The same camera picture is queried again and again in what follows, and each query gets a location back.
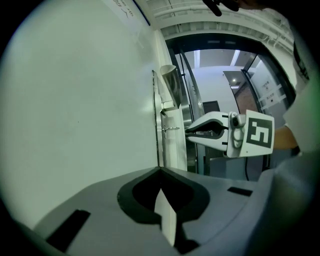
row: wall-mounted holder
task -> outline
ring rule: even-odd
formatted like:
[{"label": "wall-mounted holder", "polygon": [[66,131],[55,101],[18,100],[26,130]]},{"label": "wall-mounted holder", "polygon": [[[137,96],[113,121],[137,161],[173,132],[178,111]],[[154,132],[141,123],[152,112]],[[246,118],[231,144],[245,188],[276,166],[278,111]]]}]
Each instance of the wall-mounted holder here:
[{"label": "wall-mounted holder", "polygon": [[163,110],[177,110],[180,107],[182,100],[182,91],[177,67],[175,65],[164,65],[160,68],[160,74],[162,75],[172,98],[172,102],[166,101],[163,103]]}]

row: black cable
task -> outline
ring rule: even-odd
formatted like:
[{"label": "black cable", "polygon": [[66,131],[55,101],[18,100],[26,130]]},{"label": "black cable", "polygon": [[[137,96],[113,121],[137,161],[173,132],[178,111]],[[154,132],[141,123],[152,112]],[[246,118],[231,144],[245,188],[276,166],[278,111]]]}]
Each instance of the black cable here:
[{"label": "black cable", "polygon": [[245,173],[246,180],[249,182],[250,180],[249,180],[249,177],[248,177],[247,165],[248,165],[248,157],[245,158],[244,173]]}]

